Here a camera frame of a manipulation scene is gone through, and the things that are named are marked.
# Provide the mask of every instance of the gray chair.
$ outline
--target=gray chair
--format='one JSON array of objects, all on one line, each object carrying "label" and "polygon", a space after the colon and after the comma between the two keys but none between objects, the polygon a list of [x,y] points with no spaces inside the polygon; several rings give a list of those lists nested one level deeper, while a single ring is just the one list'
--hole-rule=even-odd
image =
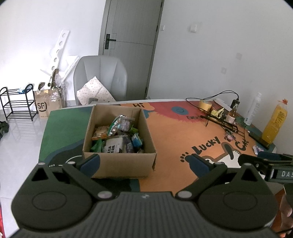
[{"label": "gray chair", "polygon": [[125,100],[127,72],[123,63],[116,57],[92,55],[81,57],[73,74],[76,105],[81,105],[76,97],[76,92],[94,76],[105,86],[116,101]]}]

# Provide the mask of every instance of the tape roll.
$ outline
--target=tape roll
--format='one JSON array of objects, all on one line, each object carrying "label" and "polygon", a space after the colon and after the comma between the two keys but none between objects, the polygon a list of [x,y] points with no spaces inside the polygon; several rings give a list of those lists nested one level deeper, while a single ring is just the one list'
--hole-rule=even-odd
[{"label": "tape roll", "polygon": [[206,100],[200,100],[198,107],[208,112],[212,107],[212,103]]}]

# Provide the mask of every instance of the white spray bottle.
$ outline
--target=white spray bottle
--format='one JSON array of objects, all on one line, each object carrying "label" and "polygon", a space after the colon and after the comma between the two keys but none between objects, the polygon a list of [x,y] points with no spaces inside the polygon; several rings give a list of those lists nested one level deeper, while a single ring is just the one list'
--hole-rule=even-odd
[{"label": "white spray bottle", "polygon": [[253,120],[254,116],[256,115],[256,112],[259,108],[260,101],[261,101],[260,97],[261,97],[261,93],[258,93],[257,96],[254,98],[254,100],[248,110],[247,117],[244,120],[244,123],[248,126],[251,125],[252,120]]}]

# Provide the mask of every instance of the door frame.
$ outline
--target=door frame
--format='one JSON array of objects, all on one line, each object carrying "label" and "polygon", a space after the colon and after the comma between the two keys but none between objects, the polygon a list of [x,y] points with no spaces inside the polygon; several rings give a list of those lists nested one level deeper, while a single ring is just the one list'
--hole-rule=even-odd
[{"label": "door frame", "polygon": [[[162,4],[161,4],[160,13],[159,13],[158,23],[157,23],[157,31],[156,31],[155,39],[154,39],[153,52],[152,52],[152,55],[151,55],[149,74],[148,74],[148,78],[147,78],[147,81],[146,81],[146,90],[145,90],[145,94],[144,94],[145,98],[147,97],[147,92],[149,90],[149,81],[151,79],[151,70],[152,70],[152,67],[153,67],[154,55],[155,55],[158,35],[159,35],[159,31],[160,31],[160,23],[161,23],[162,12],[163,12],[163,7],[164,7],[165,0],[161,0],[161,1],[162,1]],[[105,36],[106,36],[106,28],[107,28],[107,23],[108,23],[108,15],[109,15],[109,11],[110,11],[110,5],[111,5],[111,0],[106,0],[103,20],[102,20],[101,34],[100,34],[99,55],[104,54]]]},{"label": "door frame", "polygon": [[106,0],[103,20],[102,20],[101,34],[100,34],[99,55],[104,54],[106,27],[107,27],[107,23],[108,23],[108,15],[109,15],[109,11],[110,11],[110,4],[111,4],[111,0]]}]

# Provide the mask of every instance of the orange bottle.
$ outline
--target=orange bottle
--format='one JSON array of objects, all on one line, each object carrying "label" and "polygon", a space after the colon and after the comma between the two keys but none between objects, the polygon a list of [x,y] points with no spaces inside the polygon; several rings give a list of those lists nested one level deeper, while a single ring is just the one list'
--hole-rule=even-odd
[{"label": "orange bottle", "polygon": [[284,99],[276,106],[271,120],[268,122],[265,130],[263,131],[261,138],[269,144],[274,141],[287,117],[287,103],[288,100]]}]

